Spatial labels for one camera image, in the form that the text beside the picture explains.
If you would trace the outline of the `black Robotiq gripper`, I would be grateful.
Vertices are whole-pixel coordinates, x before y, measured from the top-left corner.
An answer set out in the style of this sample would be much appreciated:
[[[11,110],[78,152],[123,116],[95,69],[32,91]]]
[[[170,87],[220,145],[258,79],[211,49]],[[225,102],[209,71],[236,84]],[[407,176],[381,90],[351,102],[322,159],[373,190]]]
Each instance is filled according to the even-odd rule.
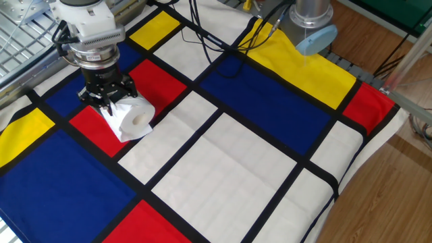
[[[99,70],[81,70],[85,87],[78,92],[78,98],[94,108],[106,108],[110,116],[113,112],[109,96],[116,95],[116,101],[138,96],[133,79],[123,74],[117,63]]]

